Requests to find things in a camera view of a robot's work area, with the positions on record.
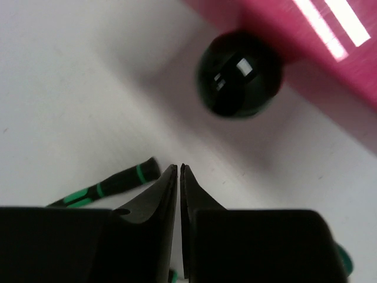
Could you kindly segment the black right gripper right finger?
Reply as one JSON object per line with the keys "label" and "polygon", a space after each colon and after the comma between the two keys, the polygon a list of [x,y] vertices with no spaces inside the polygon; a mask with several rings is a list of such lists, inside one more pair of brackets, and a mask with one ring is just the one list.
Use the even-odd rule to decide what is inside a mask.
{"label": "black right gripper right finger", "polygon": [[180,168],[184,277],[189,282],[347,282],[349,255],[307,209],[231,210]]}

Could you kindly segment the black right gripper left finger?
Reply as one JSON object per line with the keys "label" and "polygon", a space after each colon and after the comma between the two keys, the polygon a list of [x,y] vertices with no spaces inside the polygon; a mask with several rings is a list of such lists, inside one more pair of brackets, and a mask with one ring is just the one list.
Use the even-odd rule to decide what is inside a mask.
{"label": "black right gripper left finger", "polygon": [[119,208],[1,208],[2,282],[176,282],[177,166]]}

